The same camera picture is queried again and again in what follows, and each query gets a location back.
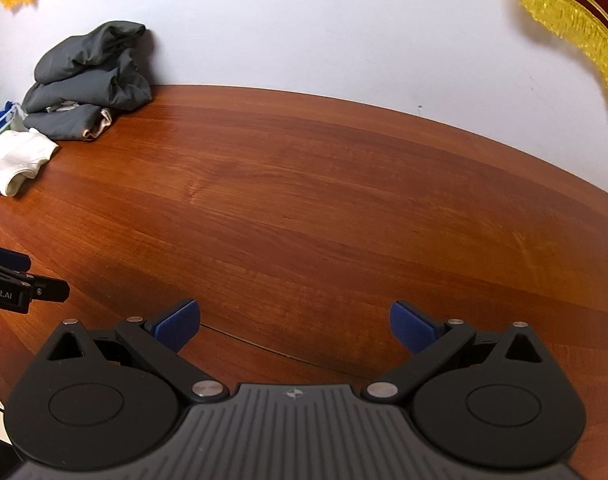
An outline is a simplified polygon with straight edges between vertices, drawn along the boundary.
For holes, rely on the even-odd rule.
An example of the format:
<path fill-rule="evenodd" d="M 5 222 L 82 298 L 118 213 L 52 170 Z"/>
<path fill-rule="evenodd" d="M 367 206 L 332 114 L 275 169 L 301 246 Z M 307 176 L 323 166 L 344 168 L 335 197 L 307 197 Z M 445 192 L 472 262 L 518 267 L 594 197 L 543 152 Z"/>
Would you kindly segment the white cream garment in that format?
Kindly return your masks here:
<path fill-rule="evenodd" d="M 13 197 L 26 180 L 37 177 L 59 145 L 34 128 L 0 135 L 0 195 Z"/>

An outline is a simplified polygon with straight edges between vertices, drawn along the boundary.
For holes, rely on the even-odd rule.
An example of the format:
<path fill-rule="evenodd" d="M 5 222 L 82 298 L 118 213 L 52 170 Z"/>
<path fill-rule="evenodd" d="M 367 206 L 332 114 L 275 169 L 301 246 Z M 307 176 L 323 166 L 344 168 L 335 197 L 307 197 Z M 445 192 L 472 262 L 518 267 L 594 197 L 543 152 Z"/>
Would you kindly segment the green and blue bag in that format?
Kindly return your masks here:
<path fill-rule="evenodd" d="M 26 114 L 17 102 L 7 101 L 0 108 L 0 136 L 9 130 L 22 128 Z"/>

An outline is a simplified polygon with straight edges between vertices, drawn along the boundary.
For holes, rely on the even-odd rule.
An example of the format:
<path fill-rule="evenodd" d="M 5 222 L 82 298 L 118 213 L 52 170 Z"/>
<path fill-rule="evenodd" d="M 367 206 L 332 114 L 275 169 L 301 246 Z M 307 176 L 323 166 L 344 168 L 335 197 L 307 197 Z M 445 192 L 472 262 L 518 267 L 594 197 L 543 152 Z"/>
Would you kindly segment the dark grey folded jacket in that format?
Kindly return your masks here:
<path fill-rule="evenodd" d="M 146 32 L 140 23 L 107 22 L 51 48 L 24 96 L 23 125 L 54 141 L 92 141 L 116 116 L 149 104 L 150 82 L 136 62 Z"/>

